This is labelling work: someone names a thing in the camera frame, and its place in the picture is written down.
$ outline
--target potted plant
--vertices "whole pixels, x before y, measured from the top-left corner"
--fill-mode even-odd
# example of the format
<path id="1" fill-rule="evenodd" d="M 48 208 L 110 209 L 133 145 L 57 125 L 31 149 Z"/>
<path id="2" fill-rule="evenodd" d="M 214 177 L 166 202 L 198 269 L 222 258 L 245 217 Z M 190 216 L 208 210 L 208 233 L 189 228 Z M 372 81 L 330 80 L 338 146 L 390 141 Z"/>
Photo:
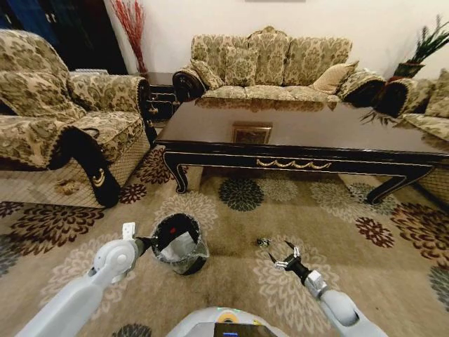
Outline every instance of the potted plant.
<path id="1" fill-rule="evenodd" d="M 429 28 L 424 26 L 418 38 L 414 56 L 405 63 L 399 63 L 394 76 L 414 77 L 425 66 L 421 62 L 449 42 L 449 32 L 443 30 L 447 24 L 449 24 L 449 21 L 441 24 L 441 16 L 437 15 L 436 28 L 433 33 L 430 34 Z"/>

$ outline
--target side table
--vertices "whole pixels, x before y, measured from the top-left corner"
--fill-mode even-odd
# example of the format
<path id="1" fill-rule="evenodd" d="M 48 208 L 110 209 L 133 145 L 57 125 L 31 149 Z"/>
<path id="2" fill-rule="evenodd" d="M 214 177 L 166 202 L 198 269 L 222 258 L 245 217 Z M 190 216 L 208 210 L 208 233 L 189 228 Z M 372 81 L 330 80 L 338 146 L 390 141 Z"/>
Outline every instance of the side table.
<path id="1" fill-rule="evenodd" d="M 180 106 L 169 72 L 150 72 L 149 114 L 155 126 L 165 124 Z"/>

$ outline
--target floral rug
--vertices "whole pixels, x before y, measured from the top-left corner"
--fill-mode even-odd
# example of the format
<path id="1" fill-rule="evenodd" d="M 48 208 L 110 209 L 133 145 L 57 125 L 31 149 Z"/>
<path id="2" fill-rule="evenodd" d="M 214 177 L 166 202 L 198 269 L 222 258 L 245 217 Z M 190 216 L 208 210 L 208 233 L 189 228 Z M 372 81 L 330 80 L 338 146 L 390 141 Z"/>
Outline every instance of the floral rug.
<path id="1" fill-rule="evenodd" d="M 0 203 L 2 336 L 83 275 L 122 223 L 150 235 L 174 212 L 201 224 L 210 250 L 201 271 L 177 275 L 148 251 L 80 336 L 165 336 L 209 306 L 254 313 L 292 337 L 337 336 L 297 277 L 273 268 L 267 252 L 285 258 L 283 240 L 389 336 L 447 336 L 449 216 L 413 187 L 370 206 L 362 201 L 380 183 L 370 176 L 189 167 L 190 192 L 179 195 L 162 154 L 144 158 L 112 209 Z"/>

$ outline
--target sofa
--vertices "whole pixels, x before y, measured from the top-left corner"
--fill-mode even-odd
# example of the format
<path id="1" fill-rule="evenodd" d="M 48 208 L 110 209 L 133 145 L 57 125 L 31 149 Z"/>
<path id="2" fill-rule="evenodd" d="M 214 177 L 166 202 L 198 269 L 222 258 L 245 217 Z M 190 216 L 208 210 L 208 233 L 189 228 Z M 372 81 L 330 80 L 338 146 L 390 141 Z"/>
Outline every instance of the sofa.
<path id="1" fill-rule="evenodd" d="M 376 108 L 409 126 L 426 131 L 423 139 L 449 152 L 449 71 L 435 79 L 398 79 L 384 89 Z M 417 182 L 439 201 L 449 205 L 449 163 L 439 164 Z"/>
<path id="2" fill-rule="evenodd" d="M 0 201 L 111 207 L 153 137 L 149 84 L 70 73 L 43 38 L 0 29 Z"/>
<path id="3" fill-rule="evenodd" d="M 229 47 L 258 52 L 253 83 L 229 84 L 227 72 L 232 51 Z M 271 26 L 248 37 L 197 35 L 192 40 L 191 62 L 173 75 L 173 85 L 183 102 L 202 97 L 323 103 L 345 101 L 369 106 L 385 83 L 381 76 L 372 72 L 356 70 L 340 84 L 335 94 L 327 94 L 311 86 L 329 67 L 346 62 L 351 48 L 352 43 L 348 39 L 292 38 Z M 201 61 L 209 66 L 215 79 L 205 81 L 201 77 L 197 65 Z M 241 71 L 245 71 L 252 62 L 249 59 L 241 64 Z"/>

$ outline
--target beige pillow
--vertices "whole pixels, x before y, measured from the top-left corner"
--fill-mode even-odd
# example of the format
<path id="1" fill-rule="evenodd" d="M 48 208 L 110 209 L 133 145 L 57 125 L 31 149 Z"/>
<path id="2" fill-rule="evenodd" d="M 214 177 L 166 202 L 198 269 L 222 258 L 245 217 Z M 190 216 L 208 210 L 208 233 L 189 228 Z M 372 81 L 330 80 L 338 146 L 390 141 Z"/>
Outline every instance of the beige pillow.
<path id="1" fill-rule="evenodd" d="M 257 49 L 227 47 L 225 79 L 228 86 L 254 86 L 257 69 Z"/>
<path id="2" fill-rule="evenodd" d="M 442 69 L 427 105 L 426 116 L 449 118 L 449 71 Z"/>
<path id="3" fill-rule="evenodd" d="M 327 69 L 311 87 L 328 95 L 335 95 L 343 81 L 351 75 L 358 65 L 353 63 L 339 63 Z"/>
<path id="4" fill-rule="evenodd" d="M 64 81 L 46 72 L 0 72 L 0 100 L 23 117 L 72 123 L 86 115 L 71 101 Z"/>
<path id="5" fill-rule="evenodd" d="M 223 80 L 212 71 L 206 62 L 200 60 L 190 60 L 190 62 L 192 62 L 194 69 L 198 72 L 201 80 L 209 89 L 215 90 L 224 86 L 225 83 Z"/>

